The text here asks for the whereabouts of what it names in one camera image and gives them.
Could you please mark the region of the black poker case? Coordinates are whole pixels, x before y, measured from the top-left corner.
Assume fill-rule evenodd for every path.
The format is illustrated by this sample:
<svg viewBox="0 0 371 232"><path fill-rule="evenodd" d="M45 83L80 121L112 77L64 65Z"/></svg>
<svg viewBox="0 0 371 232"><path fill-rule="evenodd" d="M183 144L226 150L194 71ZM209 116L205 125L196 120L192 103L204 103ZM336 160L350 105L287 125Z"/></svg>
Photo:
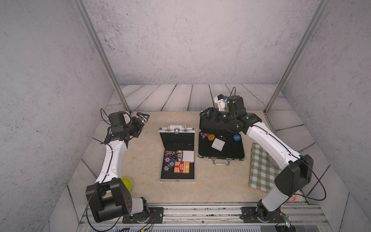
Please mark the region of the black poker case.
<svg viewBox="0 0 371 232"><path fill-rule="evenodd" d="M215 138L225 141L222 151L212 148L213 140L202 139L200 133L213 134ZM200 112L198 156L205 159L226 160L228 166L231 160L244 160L245 152L242 139L234 141L233 136L239 134L236 124L232 122L230 112L219 111L217 108L208 108Z"/></svg>

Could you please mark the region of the silver aluminium poker case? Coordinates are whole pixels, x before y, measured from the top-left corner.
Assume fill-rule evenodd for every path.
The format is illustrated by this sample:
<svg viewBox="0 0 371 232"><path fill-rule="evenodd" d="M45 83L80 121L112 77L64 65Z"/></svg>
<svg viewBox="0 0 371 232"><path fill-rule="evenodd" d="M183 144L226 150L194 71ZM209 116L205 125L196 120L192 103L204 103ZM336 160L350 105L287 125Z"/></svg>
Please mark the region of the silver aluminium poker case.
<svg viewBox="0 0 371 232"><path fill-rule="evenodd" d="M184 125L160 128L164 145L161 181L195 181L195 129Z"/></svg>

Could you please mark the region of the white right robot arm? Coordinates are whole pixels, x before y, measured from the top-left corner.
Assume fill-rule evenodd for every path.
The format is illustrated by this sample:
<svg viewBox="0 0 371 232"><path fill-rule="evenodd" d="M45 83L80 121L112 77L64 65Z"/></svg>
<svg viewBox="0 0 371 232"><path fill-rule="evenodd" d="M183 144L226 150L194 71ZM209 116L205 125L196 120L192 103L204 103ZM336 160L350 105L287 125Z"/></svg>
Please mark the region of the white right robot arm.
<svg viewBox="0 0 371 232"><path fill-rule="evenodd" d="M267 221L278 213L283 203L311 182L314 161L310 155L302 156L286 145L256 114L247 112L241 96L220 94L216 102L217 108L209 107L200 113L200 132L226 130L233 136L243 132L258 142L281 170L268 195L257 203L258 217Z"/></svg>

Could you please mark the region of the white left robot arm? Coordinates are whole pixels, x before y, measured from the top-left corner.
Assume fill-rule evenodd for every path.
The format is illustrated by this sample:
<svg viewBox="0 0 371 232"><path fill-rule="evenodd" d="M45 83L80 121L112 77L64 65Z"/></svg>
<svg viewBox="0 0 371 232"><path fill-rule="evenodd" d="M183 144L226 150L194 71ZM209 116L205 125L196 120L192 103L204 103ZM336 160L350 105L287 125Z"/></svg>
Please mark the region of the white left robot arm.
<svg viewBox="0 0 371 232"><path fill-rule="evenodd" d="M121 179L122 162L132 138L139 137L149 114L119 111L108 116L110 127L103 141L105 159L95 184L87 186L86 197L93 218L97 223L125 216L149 215L145 198L132 198Z"/></svg>

